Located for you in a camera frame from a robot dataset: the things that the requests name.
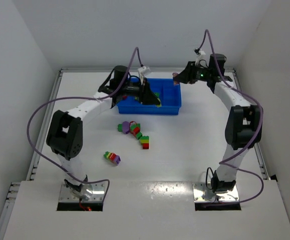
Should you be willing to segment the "purple lego brick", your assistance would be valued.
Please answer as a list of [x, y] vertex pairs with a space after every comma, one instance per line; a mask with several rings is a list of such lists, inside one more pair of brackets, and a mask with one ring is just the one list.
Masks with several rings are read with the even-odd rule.
[[173, 78], [175, 78], [175, 77], [178, 76], [178, 73], [177, 73], [177, 72], [174, 72], [174, 73], [172, 74], [172, 76], [173, 76]]

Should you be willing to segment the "green yellow red lego stack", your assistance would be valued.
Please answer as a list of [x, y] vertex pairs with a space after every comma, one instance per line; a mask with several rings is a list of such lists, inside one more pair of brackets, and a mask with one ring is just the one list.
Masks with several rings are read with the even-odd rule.
[[143, 135], [140, 137], [139, 142], [142, 146], [142, 149], [144, 150], [148, 150], [149, 149], [149, 145], [150, 145], [150, 140], [149, 140], [149, 136], [147, 135]]

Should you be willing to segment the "multicolour lego stack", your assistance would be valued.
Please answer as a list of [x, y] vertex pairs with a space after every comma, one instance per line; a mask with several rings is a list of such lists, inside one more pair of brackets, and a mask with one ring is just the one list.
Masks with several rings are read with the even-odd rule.
[[156, 96], [156, 107], [161, 107], [161, 100], [160, 100], [160, 94], [158, 92], [155, 92], [154, 95]]

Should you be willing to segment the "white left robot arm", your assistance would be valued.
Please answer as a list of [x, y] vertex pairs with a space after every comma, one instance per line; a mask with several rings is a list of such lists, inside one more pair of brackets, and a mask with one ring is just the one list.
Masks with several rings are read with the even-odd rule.
[[82, 104], [68, 111], [54, 112], [46, 144], [58, 157], [65, 169], [65, 185], [81, 200], [92, 196], [93, 183], [88, 182], [82, 162], [78, 157], [83, 148], [83, 127], [101, 113], [112, 109], [124, 96], [136, 97], [142, 105], [159, 105], [160, 100], [150, 88], [146, 76], [150, 68], [138, 69], [138, 81], [133, 82], [126, 66], [113, 68], [97, 93]]

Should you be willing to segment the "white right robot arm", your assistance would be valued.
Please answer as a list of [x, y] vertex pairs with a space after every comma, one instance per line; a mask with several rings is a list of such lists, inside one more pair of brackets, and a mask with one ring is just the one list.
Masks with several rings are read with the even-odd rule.
[[232, 79], [224, 75], [226, 56], [211, 54], [206, 67], [190, 61], [181, 73], [175, 73], [175, 83], [206, 82], [229, 111], [225, 126], [227, 147], [219, 167], [212, 173], [210, 188], [214, 193], [233, 190], [236, 175], [246, 153], [261, 139], [261, 108], [251, 104], [235, 88]]

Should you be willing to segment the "blue divided plastic tray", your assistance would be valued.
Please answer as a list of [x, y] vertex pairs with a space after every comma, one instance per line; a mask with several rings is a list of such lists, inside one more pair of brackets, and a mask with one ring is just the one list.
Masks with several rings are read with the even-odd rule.
[[181, 107], [181, 88], [173, 79], [149, 78], [151, 90], [158, 94], [161, 106], [142, 105], [134, 97], [128, 96], [117, 104], [120, 114], [178, 115]]

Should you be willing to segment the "purple and green lego cluster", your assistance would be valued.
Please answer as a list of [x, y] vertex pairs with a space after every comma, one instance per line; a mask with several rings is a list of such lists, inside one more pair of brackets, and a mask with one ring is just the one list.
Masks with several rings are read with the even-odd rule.
[[141, 125], [135, 121], [124, 121], [117, 125], [117, 130], [125, 135], [131, 134], [138, 140], [142, 137]]

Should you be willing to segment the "small rainbow lego stack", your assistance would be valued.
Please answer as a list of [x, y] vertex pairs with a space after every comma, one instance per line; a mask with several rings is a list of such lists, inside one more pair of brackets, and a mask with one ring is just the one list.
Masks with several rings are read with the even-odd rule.
[[105, 159], [109, 160], [111, 163], [115, 164], [116, 166], [121, 161], [120, 156], [116, 155], [113, 152], [106, 151], [103, 156], [104, 156]]

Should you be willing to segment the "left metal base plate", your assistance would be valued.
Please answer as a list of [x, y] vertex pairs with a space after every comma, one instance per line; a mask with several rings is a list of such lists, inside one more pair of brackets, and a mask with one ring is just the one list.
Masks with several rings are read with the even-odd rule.
[[59, 194], [60, 203], [78, 203], [79, 200], [83, 203], [100, 203], [104, 199], [105, 184], [96, 183], [82, 187], [81, 191], [72, 190], [62, 184]]

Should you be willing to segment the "metal base plate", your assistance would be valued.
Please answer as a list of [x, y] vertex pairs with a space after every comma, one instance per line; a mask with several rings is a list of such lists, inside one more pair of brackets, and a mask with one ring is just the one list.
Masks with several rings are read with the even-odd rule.
[[193, 197], [195, 203], [230, 203], [239, 202], [239, 194], [236, 185], [233, 190], [226, 190], [222, 192], [212, 192], [208, 187], [210, 183], [205, 182], [193, 182]]
[[83, 203], [100, 203], [104, 199], [105, 184], [96, 183], [82, 187], [81, 191], [72, 190], [62, 184], [59, 194], [60, 203], [78, 203], [79, 200]]

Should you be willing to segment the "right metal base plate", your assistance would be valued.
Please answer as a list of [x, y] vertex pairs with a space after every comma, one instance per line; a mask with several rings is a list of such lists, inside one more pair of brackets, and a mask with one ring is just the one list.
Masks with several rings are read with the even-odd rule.
[[222, 192], [212, 192], [208, 187], [210, 183], [205, 182], [193, 182], [193, 197], [195, 203], [230, 203], [239, 202], [239, 194], [236, 185], [233, 190], [226, 190]]

